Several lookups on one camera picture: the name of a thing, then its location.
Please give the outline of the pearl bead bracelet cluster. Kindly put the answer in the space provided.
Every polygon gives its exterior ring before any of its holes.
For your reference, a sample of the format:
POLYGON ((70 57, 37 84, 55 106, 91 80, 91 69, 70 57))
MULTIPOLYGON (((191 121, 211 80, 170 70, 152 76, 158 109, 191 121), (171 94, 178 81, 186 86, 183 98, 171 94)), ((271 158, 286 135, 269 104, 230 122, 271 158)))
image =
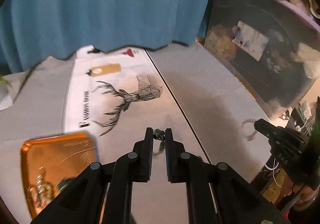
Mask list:
POLYGON ((46 181, 46 170, 44 167, 39 168, 36 177, 36 184, 28 188, 31 201, 35 208, 43 209, 50 204, 54 198, 54 187, 46 181))

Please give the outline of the black green smartwatch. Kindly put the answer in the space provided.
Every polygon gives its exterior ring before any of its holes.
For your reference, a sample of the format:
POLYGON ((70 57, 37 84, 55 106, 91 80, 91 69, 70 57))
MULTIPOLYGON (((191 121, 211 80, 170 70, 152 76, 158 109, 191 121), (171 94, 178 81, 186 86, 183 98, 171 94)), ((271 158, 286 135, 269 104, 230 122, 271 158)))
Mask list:
POLYGON ((61 193, 61 191, 63 191, 74 179, 74 177, 63 178, 57 185, 57 190, 59 191, 59 193, 61 193))

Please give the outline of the orange metal tray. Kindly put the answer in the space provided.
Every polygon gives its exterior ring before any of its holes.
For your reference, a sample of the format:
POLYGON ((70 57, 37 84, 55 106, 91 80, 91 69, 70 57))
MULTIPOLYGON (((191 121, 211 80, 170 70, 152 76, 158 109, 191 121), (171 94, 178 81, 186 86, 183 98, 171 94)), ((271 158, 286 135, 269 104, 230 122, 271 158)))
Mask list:
POLYGON ((21 147, 21 175, 31 218, 43 210, 34 207, 28 193, 29 186, 36 184, 40 167, 44 167, 46 181, 54 187, 55 199, 59 195, 57 185, 63 178, 76 178, 96 160, 95 143, 84 132, 25 141, 21 147))

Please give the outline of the dark storage bin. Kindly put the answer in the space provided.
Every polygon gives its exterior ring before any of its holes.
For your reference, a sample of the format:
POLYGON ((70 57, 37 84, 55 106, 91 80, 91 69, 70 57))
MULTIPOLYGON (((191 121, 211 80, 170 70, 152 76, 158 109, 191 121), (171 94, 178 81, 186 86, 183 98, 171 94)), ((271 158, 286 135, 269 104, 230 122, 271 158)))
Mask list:
POLYGON ((319 26, 281 0, 211 0, 205 48, 274 119, 319 79, 319 26))

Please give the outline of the white paper label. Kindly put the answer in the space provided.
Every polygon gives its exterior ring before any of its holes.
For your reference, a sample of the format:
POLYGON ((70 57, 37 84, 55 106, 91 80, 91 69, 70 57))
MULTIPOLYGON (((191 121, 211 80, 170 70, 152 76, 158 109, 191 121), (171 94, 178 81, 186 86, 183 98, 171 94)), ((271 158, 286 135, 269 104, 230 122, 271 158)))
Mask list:
POLYGON ((245 51, 256 61, 260 61, 268 42, 268 37, 246 23, 238 21, 232 43, 245 51))

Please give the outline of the white deer print cloth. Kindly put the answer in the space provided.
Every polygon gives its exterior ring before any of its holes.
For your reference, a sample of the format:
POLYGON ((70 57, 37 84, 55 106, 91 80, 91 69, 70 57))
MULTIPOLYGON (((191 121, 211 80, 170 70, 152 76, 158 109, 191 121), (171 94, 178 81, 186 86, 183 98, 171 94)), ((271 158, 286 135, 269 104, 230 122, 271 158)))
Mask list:
POLYGON ((155 52, 135 49, 105 54, 91 46, 63 61, 48 57, 30 72, 6 76, 14 97, 1 111, 1 197, 19 223, 31 216, 24 197, 21 147, 25 141, 85 132, 101 163, 115 161, 144 137, 146 128, 171 128, 187 151, 211 163, 226 162, 252 181, 270 157, 265 137, 252 121, 264 117, 240 82, 200 44, 171 44, 155 52), (114 129, 101 127, 121 103, 103 82, 128 93, 138 90, 138 74, 156 79, 160 97, 132 102, 114 129))

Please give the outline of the blue curtain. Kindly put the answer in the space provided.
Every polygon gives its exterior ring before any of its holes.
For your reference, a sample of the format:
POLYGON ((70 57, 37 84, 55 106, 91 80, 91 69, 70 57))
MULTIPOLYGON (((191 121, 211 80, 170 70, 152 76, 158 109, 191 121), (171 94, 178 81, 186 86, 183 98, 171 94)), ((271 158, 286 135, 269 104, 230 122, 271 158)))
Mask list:
POLYGON ((157 49, 190 44, 206 29, 208 0, 5 0, 1 71, 25 71, 42 59, 65 59, 86 45, 157 49))

